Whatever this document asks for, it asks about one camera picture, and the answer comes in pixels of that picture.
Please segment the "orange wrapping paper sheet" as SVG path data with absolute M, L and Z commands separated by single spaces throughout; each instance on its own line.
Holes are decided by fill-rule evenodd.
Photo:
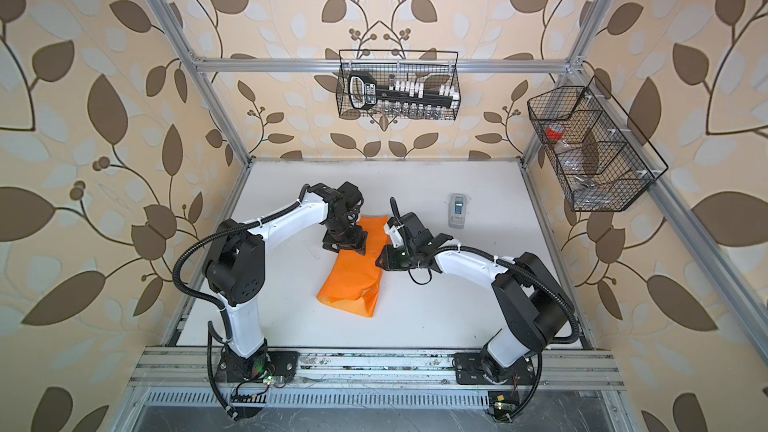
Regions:
M 372 318 L 380 293 L 382 270 L 376 265 L 390 238 L 384 227 L 388 218 L 362 217 L 360 225 L 368 233 L 366 252 L 341 251 L 318 292 L 317 300 L 328 307 L 364 318 Z

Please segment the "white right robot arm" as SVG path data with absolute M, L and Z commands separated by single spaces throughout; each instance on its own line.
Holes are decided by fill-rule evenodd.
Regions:
M 389 218 L 384 232 L 389 243 L 376 260 L 380 269 L 452 275 L 493 293 L 505 325 L 482 347 L 471 369 L 486 381 L 503 384 L 519 362 L 552 344 L 580 340 L 575 306 L 538 256 L 525 252 L 501 258 L 448 234 L 434 235 L 412 212 Z

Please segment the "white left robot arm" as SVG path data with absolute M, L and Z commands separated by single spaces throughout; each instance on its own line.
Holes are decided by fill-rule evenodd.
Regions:
M 256 360 L 266 353 L 260 329 L 257 295 L 266 281 L 268 252 L 303 230 L 322 225 L 322 248 L 334 253 L 366 252 L 367 233 L 358 224 L 364 198 L 345 182 L 337 188 L 306 184 L 298 198 L 267 216 L 220 224 L 219 236 L 206 256 L 204 275 L 214 297 L 222 303 L 226 344 L 235 357 Z

